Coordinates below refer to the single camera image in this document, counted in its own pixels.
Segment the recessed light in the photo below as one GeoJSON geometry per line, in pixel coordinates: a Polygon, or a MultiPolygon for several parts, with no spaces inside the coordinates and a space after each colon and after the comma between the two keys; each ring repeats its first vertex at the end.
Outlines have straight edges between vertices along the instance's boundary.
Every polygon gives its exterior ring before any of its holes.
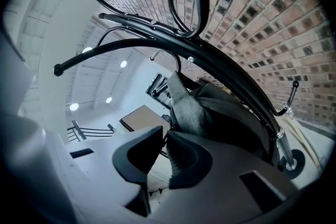
{"type": "Polygon", "coordinates": [[[78,104],[77,104],[77,103],[73,103],[73,104],[70,106],[70,110],[71,110],[71,111],[75,111],[76,109],[78,109],[78,104]]]}
{"type": "Polygon", "coordinates": [[[127,65],[127,61],[122,61],[122,62],[120,63],[120,67],[121,67],[121,68],[124,68],[126,65],[127,65]]]}
{"type": "Polygon", "coordinates": [[[89,51],[89,50],[92,50],[92,48],[91,48],[91,47],[86,47],[86,48],[82,51],[82,53],[87,52],[87,51],[89,51]]]}

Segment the gray fabric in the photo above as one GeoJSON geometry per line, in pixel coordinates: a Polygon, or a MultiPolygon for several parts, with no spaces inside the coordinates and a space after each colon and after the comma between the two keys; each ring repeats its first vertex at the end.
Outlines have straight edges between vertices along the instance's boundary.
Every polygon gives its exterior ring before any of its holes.
{"type": "Polygon", "coordinates": [[[247,138],[252,138],[249,136],[251,135],[258,138],[259,146],[250,147],[250,151],[259,157],[262,150],[268,153],[270,140],[266,128],[237,98],[212,84],[206,84],[189,93],[176,72],[167,80],[167,85],[172,98],[172,110],[182,132],[223,141],[221,137],[214,138],[213,132],[216,130],[218,136],[234,141],[233,144],[241,143],[242,147],[247,148],[247,138]],[[225,129],[226,125],[236,126],[240,133],[228,133],[235,130],[225,129]]]}
{"type": "Polygon", "coordinates": [[[184,88],[176,72],[167,79],[167,85],[180,128],[186,133],[208,138],[205,130],[204,109],[184,88]]]}

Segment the brick wall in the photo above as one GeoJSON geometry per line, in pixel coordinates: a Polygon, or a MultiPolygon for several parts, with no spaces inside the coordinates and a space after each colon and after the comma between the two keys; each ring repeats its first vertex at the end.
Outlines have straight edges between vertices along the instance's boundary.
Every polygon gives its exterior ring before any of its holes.
{"type": "MultiPolygon", "coordinates": [[[[167,0],[108,1],[125,12],[176,26],[167,0]]],[[[277,109],[287,101],[292,81],[298,80],[292,105],[296,116],[336,124],[335,40],[318,0],[210,0],[210,4],[202,38],[239,63],[277,109]]],[[[175,5],[185,24],[195,27],[195,1],[175,0],[175,5]]],[[[149,55],[151,50],[143,52],[149,55]]],[[[171,69],[174,62],[169,61],[161,56],[161,64],[171,69]]],[[[187,74],[214,80],[192,64],[184,61],[183,66],[187,74]]]]}

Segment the white wall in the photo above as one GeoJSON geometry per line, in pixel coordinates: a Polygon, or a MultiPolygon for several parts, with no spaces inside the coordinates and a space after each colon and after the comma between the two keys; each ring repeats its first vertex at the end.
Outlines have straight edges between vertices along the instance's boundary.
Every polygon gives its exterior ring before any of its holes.
{"type": "Polygon", "coordinates": [[[42,127],[59,133],[67,142],[65,78],[55,77],[52,70],[56,63],[75,55],[78,39],[99,4],[95,0],[50,2],[11,0],[6,7],[4,23],[28,67],[37,76],[26,95],[22,114],[42,127]],[[44,13],[35,12],[35,6],[52,11],[52,15],[46,17],[45,21],[44,13]]]}
{"type": "Polygon", "coordinates": [[[124,116],[142,105],[148,106],[159,116],[162,116],[163,114],[169,115],[169,109],[165,108],[162,104],[146,94],[147,88],[150,86],[152,79],[155,78],[158,72],[168,78],[172,74],[156,62],[142,57],[142,61],[135,71],[130,84],[125,89],[122,98],[121,110],[124,116]]]}

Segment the metal railing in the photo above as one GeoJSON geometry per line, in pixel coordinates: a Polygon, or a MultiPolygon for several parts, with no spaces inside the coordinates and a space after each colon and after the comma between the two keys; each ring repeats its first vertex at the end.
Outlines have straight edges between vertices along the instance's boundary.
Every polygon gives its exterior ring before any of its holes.
{"type": "Polygon", "coordinates": [[[113,137],[114,128],[111,124],[108,124],[108,129],[91,129],[79,127],[77,121],[72,121],[73,127],[67,129],[69,142],[81,142],[88,137],[113,137]]]}

